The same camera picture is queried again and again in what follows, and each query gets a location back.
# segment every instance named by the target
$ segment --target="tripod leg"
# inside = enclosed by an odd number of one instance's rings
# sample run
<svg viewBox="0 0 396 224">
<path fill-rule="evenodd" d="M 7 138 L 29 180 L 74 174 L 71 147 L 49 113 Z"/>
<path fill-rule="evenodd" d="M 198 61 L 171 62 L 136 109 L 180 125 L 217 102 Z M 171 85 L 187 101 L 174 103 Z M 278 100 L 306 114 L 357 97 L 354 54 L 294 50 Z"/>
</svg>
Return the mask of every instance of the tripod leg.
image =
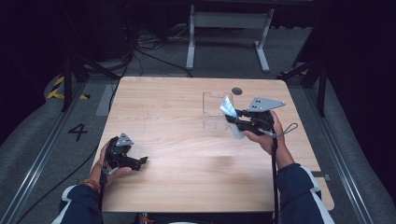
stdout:
<svg viewBox="0 0 396 224">
<path fill-rule="evenodd" d="M 310 69 L 311 67 L 313 67 L 315 65 L 316 62 L 309 62 L 309 63 L 305 63 L 303 65 L 300 65 L 296 68 L 294 68 L 293 70 L 289 71 L 287 74 L 283 75 L 282 77 L 278 77 L 281 80 L 288 80 L 291 77 L 294 77 L 300 73 L 302 73 L 303 71 L 305 71 L 306 69 Z"/>
<path fill-rule="evenodd" d="M 75 57 L 71 57 L 69 64 L 73 75 L 78 82 L 88 81 L 90 77 L 88 76 L 88 73 L 82 63 L 79 63 Z"/>
<path fill-rule="evenodd" d="M 318 111 L 323 118 L 324 118 L 324 95 L 326 92 L 326 80 L 327 80 L 327 69 L 324 63 L 322 65 L 322 71 L 319 78 L 319 88 L 318 88 Z"/>
<path fill-rule="evenodd" d="M 306 89 L 312 88 L 312 86 L 315 84 L 315 82 L 320 77 L 322 68 L 323 68 L 323 62 L 318 61 L 308 69 L 308 71 L 306 72 L 306 75 L 304 76 L 303 80 L 301 81 L 301 85 L 303 86 L 303 88 L 306 88 Z"/>
<path fill-rule="evenodd" d="M 77 60 L 82 61 L 83 63 L 88 64 L 89 66 L 91 66 L 92 68 L 94 68 L 96 71 L 104 74 L 107 77 L 110 77 L 111 79 L 120 79 L 119 76 L 117 76 L 116 74 L 108 71 L 107 69 L 105 69 L 104 67 L 102 67 L 99 63 L 93 62 L 87 58 L 82 57 L 81 55 L 75 54 L 74 56 L 76 56 Z"/>
<path fill-rule="evenodd" d="M 70 69 L 70 58 L 66 57 L 64 61 L 64 107 L 62 112 L 66 111 L 67 107 L 72 102 L 72 71 Z"/>
</svg>

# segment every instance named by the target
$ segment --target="hand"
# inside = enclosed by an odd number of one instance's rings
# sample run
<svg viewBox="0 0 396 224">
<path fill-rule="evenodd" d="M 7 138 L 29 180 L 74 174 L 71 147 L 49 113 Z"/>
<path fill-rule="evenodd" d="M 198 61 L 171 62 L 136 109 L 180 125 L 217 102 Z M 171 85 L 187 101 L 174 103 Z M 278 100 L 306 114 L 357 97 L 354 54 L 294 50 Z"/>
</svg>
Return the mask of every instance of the hand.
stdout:
<svg viewBox="0 0 396 224">
<path fill-rule="evenodd" d="M 281 136 L 276 138 L 277 139 L 276 165 L 277 165 L 277 169 L 279 170 L 289 164 L 294 163 L 294 159 L 291 156 L 288 148 L 286 147 L 285 136 L 282 134 L 283 133 L 282 124 L 279 122 L 276 113 L 274 111 L 270 111 L 270 112 L 274 118 L 274 129 L 276 135 L 281 134 Z M 262 149 L 264 149 L 264 151 L 272 155 L 272 145 L 274 140 L 272 136 L 269 136 L 267 134 L 258 136 L 257 134 L 252 133 L 250 131 L 244 131 L 244 133 L 245 136 L 248 139 L 250 139 L 250 141 L 260 144 L 260 146 L 262 147 Z"/>
<path fill-rule="evenodd" d="M 96 186 L 100 187 L 99 181 L 100 181 L 100 175 L 101 175 L 101 165 L 103 164 L 103 161 L 105 159 L 106 155 L 106 149 L 108 146 L 109 142 L 107 142 L 101 150 L 99 160 L 95 163 L 95 165 L 92 167 L 89 179 L 95 181 Z M 108 187 L 115 179 L 118 177 L 121 177 L 123 175 L 128 175 L 132 172 L 131 167 L 121 167 L 118 169 L 116 172 L 114 172 L 112 175 L 107 176 L 107 182 L 106 182 L 106 187 Z"/>
<path fill-rule="evenodd" d="M 272 110 L 270 112 L 274 118 L 274 129 L 276 134 L 282 134 L 283 133 L 282 124 L 279 122 L 276 113 Z M 262 149 L 264 149 L 264 151 L 266 151 L 268 154 L 270 155 L 272 154 L 272 145 L 273 145 L 272 136 L 269 136 L 267 134 L 258 136 L 257 134 L 250 131 L 244 131 L 244 134 L 250 141 L 260 144 Z M 286 147 L 284 135 L 281 135 L 277 138 L 277 144 L 278 147 Z"/>
</svg>

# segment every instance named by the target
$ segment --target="black backdrop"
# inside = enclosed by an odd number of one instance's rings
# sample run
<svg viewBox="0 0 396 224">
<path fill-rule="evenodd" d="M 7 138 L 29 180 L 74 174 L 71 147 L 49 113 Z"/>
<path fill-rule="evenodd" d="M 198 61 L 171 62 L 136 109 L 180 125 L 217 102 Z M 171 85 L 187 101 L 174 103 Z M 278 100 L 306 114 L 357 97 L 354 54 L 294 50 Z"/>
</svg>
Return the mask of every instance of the black backdrop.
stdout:
<svg viewBox="0 0 396 224">
<path fill-rule="evenodd" d="M 0 3 L 0 145 L 45 103 L 44 89 L 61 66 L 55 33 L 30 1 Z"/>
<path fill-rule="evenodd" d="M 332 3 L 334 10 L 319 20 L 301 51 L 300 62 L 325 54 L 329 80 L 351 128 L 396 202 L 394 8 L 387 1 Z"/>
</svg>

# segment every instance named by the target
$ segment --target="gray carpet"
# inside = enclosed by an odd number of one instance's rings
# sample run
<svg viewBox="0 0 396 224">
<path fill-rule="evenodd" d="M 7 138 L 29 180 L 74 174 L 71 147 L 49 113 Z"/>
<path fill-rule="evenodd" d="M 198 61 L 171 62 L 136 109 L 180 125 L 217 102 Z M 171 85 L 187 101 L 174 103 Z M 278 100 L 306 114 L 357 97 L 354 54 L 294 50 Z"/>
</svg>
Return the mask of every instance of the gray carpet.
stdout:
<svg viewBox="0 0 396 224">
<path fill-rule="evenodd" d="M 276 74 L 292 69 L 291 64 L 308 36 L 309 29 L 271 29 L 264 45 L 271 72 L 264 74 L 260 68 L 253 41 L 260 33 L 245 30 L 238 35 L 225 34 L 219 30 L 198 32 L 196 40 L 195 63 L 191 74 L 196 77 L 229 77 L 229 78 L 276 78 Z M 180 39 L 160 49 L 145 51 L 169 63 L 185 66 L 188 42 Z M 129 64 L 125 76 L 169 76 L 187 77 L 188 73 L 166 63 L 159 62 L 139 52 Z M 58 74 L 49 83 L 43 93 L 47 96 Z M 331 215 L 336 223 L 361 223 L 349 199 L 339 171 L 329 152 L 325 135 L 315 119 L 318 113 L 310 106 L 307 90 L 298 84 L 299 78 L 288 81 L 290 94 L 297 106 L 304 128 L 312 144 L 323 174 L 331 179 L 327 182 L 335 203 Z M 117 81 L 110 81 L 101 74 L 94 74 L 83 91 L 89 94 L 89 100 L 78 100 L 59 132 L 48 161 L 39 175 L 33 189 L 28 192 L 26 202 L 22 202 L 19 217 L 49 189 L 81 165 L 95 150 L 102 131 L 106 125 L 108 105 Z M 38 152 L 46 143 L 63 106 L 62 99 L 51 98 L 21 123 L 8 140 L 1 146 L 0 176 L 1 192 L 0 211 L 4 214 L 17 193 L 26 173 L 32 166 Z M 348 126 L 342 107 L 339 105 L 331 84 L 328 84 L 325 101 L 326 120 L 332 134 L 340 147 L 343 157 L 356 180 L 373 223 L 396 223 L 396 212 L 393 202 L 384 187 L 372 171 L 363 156 L 353 132 Z M 68 131 L 84 124 L 88 131 L 78 135 Z M 69 177 L 61 186 L 48 195 L 41 203 L 21 221 L 21 223 L 51 223 L 57 216 L 58 203 L 65 188 L 77 184 L 90 171 L 92 158 Z M 105 214 L 105 223 L 128 224 L 134 220 L 134 214 Z"/>
</svg>

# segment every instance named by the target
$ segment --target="sleeve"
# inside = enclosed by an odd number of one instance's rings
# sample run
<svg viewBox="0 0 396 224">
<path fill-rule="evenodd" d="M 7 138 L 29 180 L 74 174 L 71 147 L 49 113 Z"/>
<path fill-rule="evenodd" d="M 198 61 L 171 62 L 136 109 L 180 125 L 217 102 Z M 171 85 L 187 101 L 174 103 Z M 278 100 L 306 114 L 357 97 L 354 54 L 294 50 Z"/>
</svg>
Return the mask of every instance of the sleeve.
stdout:
<svg viewBox="0 0 396 224">
<path fill-rule="evenodd" d="M 97 204 L 99 194 L 87 185 L 67 188 L 59 205 L 60 213 L 52 224 L 92 223 L 102 224 L 102 212 Z"/>
<path fill-rule="evenodd" d="M 277 173 L 282 223 L 334 223 L 324 206 L 320 187 L 311 171 L 298 163 Z"/>
</svg>

